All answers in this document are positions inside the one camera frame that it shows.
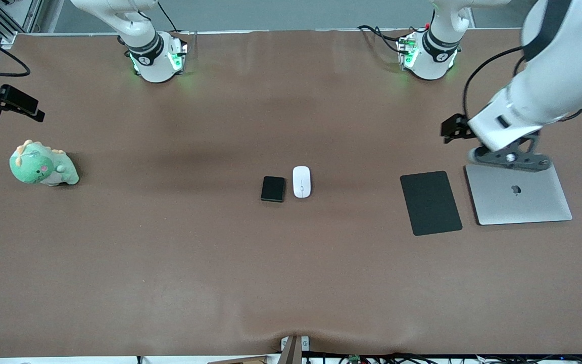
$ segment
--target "black phone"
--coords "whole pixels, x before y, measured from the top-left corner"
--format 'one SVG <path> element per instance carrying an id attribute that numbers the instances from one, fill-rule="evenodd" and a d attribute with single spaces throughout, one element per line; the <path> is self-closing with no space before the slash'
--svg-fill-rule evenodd
<path id="1" fill-rule="evenodd" d="M 261 200 L 271 202 L 284 201 L 284 187 L 286 187 L 286 179 L 269 175 L 264 177 Z"/>

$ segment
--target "black power bank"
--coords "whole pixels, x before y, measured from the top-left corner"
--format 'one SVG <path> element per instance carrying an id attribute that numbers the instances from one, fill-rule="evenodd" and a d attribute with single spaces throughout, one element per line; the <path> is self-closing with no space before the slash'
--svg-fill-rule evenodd
<path id="1" fill-rule="evenodd" d="M 462 230 L 446 172 L 402 175 L 401 187 L 414 235 Z"/>
<path id="2" fill-rule="evenodd" d="M 286 180 L 282 177 L 264 177 L 262 183 L 262 201 L 282 202 L 284 201 L 284 187 Z"/>

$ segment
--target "black cable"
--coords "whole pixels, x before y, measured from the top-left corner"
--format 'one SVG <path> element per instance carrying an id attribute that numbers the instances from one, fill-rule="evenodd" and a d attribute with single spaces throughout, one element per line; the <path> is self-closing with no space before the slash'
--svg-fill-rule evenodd
<path id="1" fill-rule="evenodd" d="M 145 18 L 145 19 L 147 19 L 149 21 L 152 21 L 152 18 L 150 18 L 149 16 L 146 16 L 145 13 L 143 13 L 142 11 L 138 10 L 138 14 L 140 16 L 143 16 L 143 18 Z"/>
<path id="2" fill-rule="evenodd" d="M 369 25 L 361 25 L 360 27 L 358 27 L 358 29 L 363 30 L 363 29 L 372 29 L 372 27 L 370 27 Z M 392 46 L 392 44 L 388 43 L 388 40 L 390 41 L 397 41 L 398 38 L 393 38 L 393 37 L 388 37 L 387 35 L 383 34 L 383 32 L 381 32 L 381 29 L 379 29 L 379 27 L 376 27 L 374 29 L 372 29 L 372 33 L 374 33 L 374 35 L 377 35 L 378 37 L 381 37 L 381 39 L 383 39 L 383 42 L 385 43 L 385 45 L 392 49 L 393 51 L 395 51 L 396 53 L 400 53 L 402 55 L 407 55 L 408 52 L 407 51 L 400 51 L 396 48 L 394 48 Z"/>
<path id="3" fill-rule="evenodd" d="M 532 364 L 538 364 L 539 362 L 541 362 L 543 360 L 551 359 L 552 357 L 554 357 L 554 356 L 553 355 L 547 355 L 545 357 L 541 357 L 540 359 L 529 360 L 529 362 L 531 362 Z"/>
<path id="4" fill-rule="evenodd" d="M 409 27 L 408 29 L 412 30 L 413 32 L 417 32 L 417 33 L 425 33 L 425 32 L 428 31 L 425 28 L 423 30 L 420 30 L 420 29 L 417 29 L 417 28 L 414 28 L 414 27 Z"/>
<path id="5" fill-rule="evenodd" d="M 425 357 L 423 357 L 422 355 L 416 355 L 416 354 L 405 354 L 405 353 L 404 353 L 404 354 L 401 354 L 401 355 L 404 355 L 404 356 L 406 356 L 407 358 L 409 358 L 409 359 L 410 359 L 410 361 L 413 361 L 413 359 L 414 359 L 414 360 L 421 360 L 421 361 L 425 361 L 425 362 L 427 362 L 428 364 L 437 364 L 437 362 L 435 362 L 435 361 L 432 361 L 432 360 L 430 360 L 430 359 L 426 359 L 426 358 L 425 358 Z"/>
<path id="6" fill-rule="evenodd" d="M 173 32 L 180 32 L 180 30 L 178 30 L 178 28 L 176 28 L 176 26 L 174 25 L 174 22 L 172 21 L 172 19 L 170 19 L 170 17 L 168 15 L 168 13 L 166 12 L 166 10 L 163 9 L 163 5 L 161 5 L 160 2 L 159 2 L 159 8 L 163 12 L 163 15 L 166 16 L 166 18 L 168 18 L 168 21 L 170 22 L 170 25 L 172 25 L 172 31 Z"/>
<path id="7" fill-rule="evenodd" d="M 383 37 L 383 38 L 385 38 L 385 39 L 387 39 L 389 41 L 398 41 L 400 39 L 400 37 L 396 37 L 395 38 L 395 37 L 390 37 L 388 35 L 385 35 L 385 34 L 381 33 L 380 30 L 377 31 L 377 29 L 379 29 L 378 27 L 372 28 L 369 25 L 361 25 L 360 27 L 358 27 L 358 29 L 360 29 L 360 30 L 367 29 L 370 32 L 374 33 L 376 36 Z"/>
<path id="8" fill-rule="evenodd" d="M 524 56 L 520 57 L 518 63 L 515 64 L 515 67 L 513 67 L 513 77 L 515 77 L 515 75 L 518 74 L 518 69 L 520 69 L 520 65 L 522 64 L 522 62 L 524 62 L 524 60 L 525 60 Z"/>
<path id="9" fill-rule="evenodd" d="M 21 72 L 21 73 L 0 72 L 0 76 L 2 76 L 2 77 L 24 77 L 24 76 L 30 75 L 30 68 L 28 68 L 28 66 L 24 62 L 21 62 L 21 60 L 19 60 L 19 58 L 17 58 L 15 55 L 10 53 L 9 51 L 3 49 L 2 47 L 0 47 L 0 51 L 3 52 L 4 55 L 7 55 L 10 58 L 12 58 L 15 62 L 17 62 L 19 65 L 21 65 L 21 67 L 24 67 L 24 69 L 25 69 L 25 71 Z"/>
<path id="10" fill-rule="evenodd" d="M 582 109 L 580 109 L 579 111 L 576 111 L 575 113 L 573 113 L 572 115 L 568 116 L 568 117 L 564 117 L 561 120 L 558 120 L 560 122 L 563 121 L 568 121 L 568 120 L 572 120 L 573 118 L 576 118 L 577 116 L 579 116 L 580 114 L 582 114 Z"/>
<path id="11" fill-rule="evenodd" d="M 506 56 L 506 55 L 510 55 L 511 53 L 521 51 L 521 50 L 522 50 L 522 46 L 518 46 L 516 48 L 511 48 L 511 49 L 508 49 L 507 51 L 500 52 L 497 55 L 494 55 L 493 57 L 485 60 L 482 64 L 479 65 L 478 68 L 475 69 L 475 71 L 473 71 L 473 73 L 471 73 L 471 76 L 469 76 L 468 80 L 466 81 L 466 85 L 464 85 L 464 92 L 462 93 L 462 108 L 464 109 L 464 116 L 466 116 L 467 118 L 470 119 L 470 117 L 468 115 L 468 108 L 466 107 L 466 97 L 468 94 L 468 86 L 471 85 L 471 81 L 476 76 L 476 74 L 478 74 L 480 71 L 482 71 L 482 69 L 485 68 L 487 66 L 487 64 L 490 64 L 494 60 L 496 60 L 500 57 Z"/>

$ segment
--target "white computer mouse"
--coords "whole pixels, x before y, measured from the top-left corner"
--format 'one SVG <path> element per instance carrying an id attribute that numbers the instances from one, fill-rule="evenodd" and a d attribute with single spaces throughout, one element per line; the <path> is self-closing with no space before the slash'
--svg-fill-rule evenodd
<path id="1" fill-rule="evenodd" d="M 307 198 L 311 194 L 311 172 L 307 166 L 293 168 L 293 194 L 297 198 Z"/>

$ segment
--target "metal bracket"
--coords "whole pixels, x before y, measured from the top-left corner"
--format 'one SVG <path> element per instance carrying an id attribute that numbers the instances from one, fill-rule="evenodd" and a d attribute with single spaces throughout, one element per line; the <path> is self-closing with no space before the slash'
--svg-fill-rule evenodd
<path id="1" fill-rule="evenodd" d="M 302 344 L 298 336 L 289 336 L 284 345 L 284 350 L 280 355 L 278 364 L 301 364 L 302 363 Z"/>
<path id="2" fill-rule="evenodd" d="M 495 152 L 491 152 L 485 146 L 478 147 L 471 151 L 471 158 L 482 164 L 529 172 L 540 172 L 547 170 L 552 163 L 547 155 L 534 153 L 539 140 L 540 134 L 536 132 L 525 135 L 511 143 L 508 147 Z M 530 142 L 529 147 L 526 150 L 520 149 L 520 146 L 527 142 Z"/>
<path id="3" fill-rule="evenodd" d="M 439 135 L 444 137 L 444 144 L 450 143 L 453 139 L 476 138 L 471 127 L 468 126 L 468 118 L 462 114 L 455 114 L 447 118 L 442 123 Z"/>
<path id="4" fill-rule="evenodd" d="M 280 350 L 284 350 L 284 346 L 286 346 L 286 342 L 289 340 L 289 336 L 285 337 L 284 339 L 280 340 Z M 302 351 L 310 351 L 309 348 L 309 336 L 301 336 L 300 337 Z"/>
<path id="5" fill-rule="evenodd" d="M 12 45 L 15 43 L 15 39 L 17 39 L 18 32 L 12 32 L 12 37 L 10 38 L 2 38 L 0 42 L 0 46 L 9 51 L 12 48 Z"/>
<path id="6" fill-rule="evenodd" d="M 400 37 L 395 44 L 399 50 L 398 58 L 401 71 L 406 71 L 406 65 L 412 65 L 414 55 L 418 53 L 416 46 L 416 32 Z"/>

